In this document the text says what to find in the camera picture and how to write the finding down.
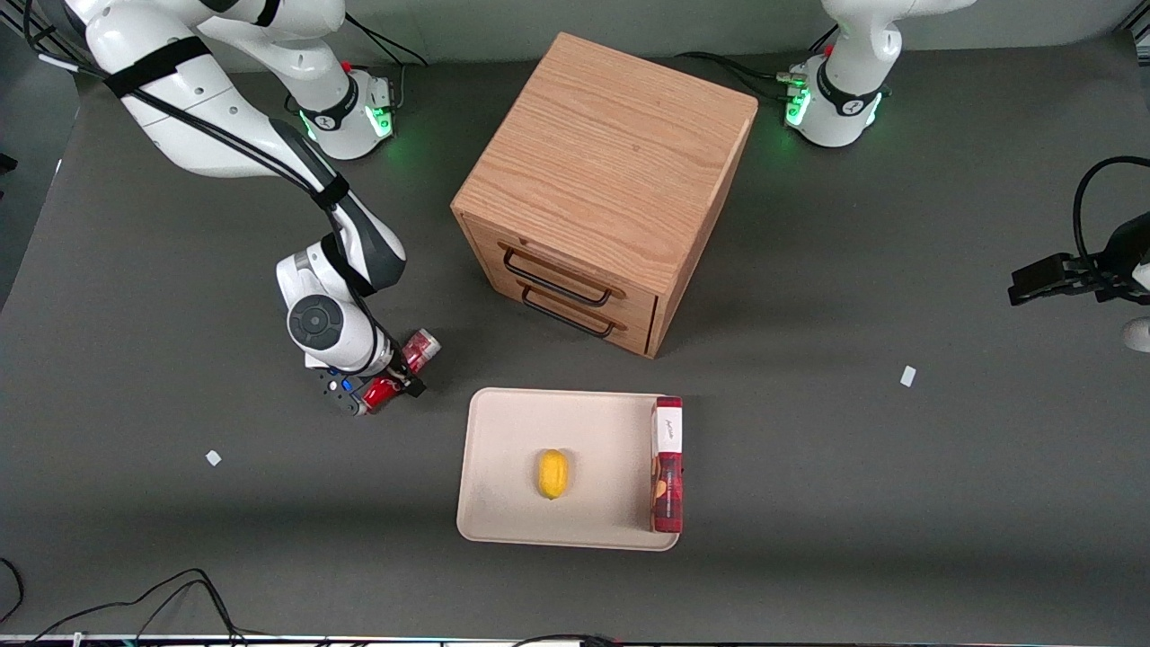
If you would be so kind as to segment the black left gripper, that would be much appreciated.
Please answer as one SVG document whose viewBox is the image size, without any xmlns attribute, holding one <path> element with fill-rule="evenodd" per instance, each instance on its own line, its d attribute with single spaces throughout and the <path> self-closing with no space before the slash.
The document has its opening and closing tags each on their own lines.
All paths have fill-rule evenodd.
<svg viewBox="0 0 1150 647">
<path fill-rule="evenodd" d="M 1149 302 L 1147 271 L 1137 278 L 1137 269 L 1147 265 L 1149 251 L 1149 213 L 1118 226 L 1101 253 L 1092 254 L 1096 269 L 1110 282 L 1111 291 L 1095 292 L 1097 302 L 1118 298 L 1129 302 Z M 1092 292 L 1092 284 L 1080 275 L 1089 274 L 1088 259 L 1072 254 L 1051 254 L 1034 263 L 1038 274 L 1012 274 L 1009 287 L 1010 306 L 1023 306 L 1044 296 L 1078 296 Z"/>
</svg>

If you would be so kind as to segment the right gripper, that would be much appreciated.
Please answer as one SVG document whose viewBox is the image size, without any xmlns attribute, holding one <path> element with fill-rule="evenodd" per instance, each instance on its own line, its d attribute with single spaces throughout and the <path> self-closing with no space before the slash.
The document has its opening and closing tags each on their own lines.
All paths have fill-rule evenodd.
<svg viewBox="0 0 1150 647">
<path fill-rule="evenodd" d="M 315 372 L 319 380 L 324 384 L 329 384 L 329 382 L 342 384 L 342 382 L 352 380 L 352 378 L 370 382 L 374 377 L 385 373 L 391 365 L 391 382 L 394 384 L 397 394 L 420 396 L 425 390 L 424 382 L 419 377 L 419 371 L 422 368 L 420 359 L 415 361 L 398 359 L 398 353 L 382 353 L 379 357 L 370 361 L 365 368 L 336 368 L 336 365 L 329 365 L 324 361 L 304 353 L 304 364 L 305 368 Z"/>
</svg>

